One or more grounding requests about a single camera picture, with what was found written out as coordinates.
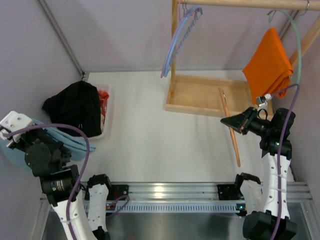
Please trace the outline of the orange hanger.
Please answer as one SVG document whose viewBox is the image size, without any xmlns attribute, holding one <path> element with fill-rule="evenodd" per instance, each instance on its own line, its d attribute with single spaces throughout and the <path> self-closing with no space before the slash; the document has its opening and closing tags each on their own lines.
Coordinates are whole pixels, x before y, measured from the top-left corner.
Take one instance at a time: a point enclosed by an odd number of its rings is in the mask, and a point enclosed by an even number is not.
<svg viewBox="0 0 320 240">
<path fill-rule="evenodd" d="M 221 103 L 222 103 L 222 107 L 223 107 L 225 116 L 230 117 L 231 115 L 230 115 L 230 111 L 229 111 L 227 101 L 225 98 L 225 93 L 220 87 L 218 88 L 218 91 L 219 91 L 219 95 L 221 98 Z M 241 160 L 240 160 L 240 154 L 239 154 L 239 150 L 238 150 L 235 132 L 231 127 L 229 127 L 229 132 L 230 132 L 230 137 L 231 137 L 231 141 L 232 141 L 232 145 L 233 145 L 233 149 L 234 149 L 234 153 L 235 153 L 235 157 L 236 157 L 237 167 L 240 168 L 241 167 Z"/>
</svg>

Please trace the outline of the light blue trousers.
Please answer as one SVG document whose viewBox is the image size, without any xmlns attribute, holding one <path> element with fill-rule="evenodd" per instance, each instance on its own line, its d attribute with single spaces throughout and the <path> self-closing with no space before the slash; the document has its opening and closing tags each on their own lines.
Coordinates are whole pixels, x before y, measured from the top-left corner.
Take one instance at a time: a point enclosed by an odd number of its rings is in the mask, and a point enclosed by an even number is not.
<svg viewBox="0 0 320 240">
<path fill-rule="evenodd" d="M 60 141 L 63 145 L 71 151 L 71 160 L 79 162 L 86 156 L 86 142 L 81 137 L 74 137 L 66 132 L 58 130 L 57 128 L 47 127 L 47 134 L 55 141 Z M 25 163 L 25 153 L 18 149 L 10 149 L 6 147 L 6 144 L 0 139 L 0 152 L 15 166 L 24 169 L 31 173 L 32 170 Z"/>
</svg>

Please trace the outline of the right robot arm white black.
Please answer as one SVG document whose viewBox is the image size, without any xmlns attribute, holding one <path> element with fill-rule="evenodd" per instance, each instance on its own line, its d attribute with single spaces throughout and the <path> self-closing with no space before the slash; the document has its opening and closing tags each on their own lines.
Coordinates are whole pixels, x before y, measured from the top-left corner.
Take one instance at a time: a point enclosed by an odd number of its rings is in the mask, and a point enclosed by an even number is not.
<svg viewBox="0 0 320 240">
<path fill-rule="evenodd" d="M 298 225 L 291 221 L 287 205 L 293 151 L 288 136 L 295 117 L 291 109 L 278 108 L 271 120 L 262 119 L 256 108 L 249 107 L 220 120 L 239 134 L 254 133 L 261 138 L 263 179 L 241 173 L 234 182 L 245 200 L 247 215 L 242 234 L 247 240 L 291 240 L 297 234 Z"/>
</svg>

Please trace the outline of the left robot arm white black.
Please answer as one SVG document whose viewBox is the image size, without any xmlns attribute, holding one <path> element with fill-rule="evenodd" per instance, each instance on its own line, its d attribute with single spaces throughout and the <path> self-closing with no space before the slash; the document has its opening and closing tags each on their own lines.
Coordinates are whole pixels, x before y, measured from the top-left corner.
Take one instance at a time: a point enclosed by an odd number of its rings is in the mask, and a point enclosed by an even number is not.
<svg viewBox="0 0 320 240">
<path fill-rule="evenodd" d="M 67 166 L 72 152 L 61 141 L 50 137 L 44 129 L 33 129 L 10 136 L 6 129 L 2 137 L 7 147 L 24 153 L 24 161 L 41 190 L 58 215 L 69 240 L 109 240 L 106 224 L 107 199 L 115 195 L 106 174 L 93 175 L 82 189 L 76 165 Z"/>
</svg>

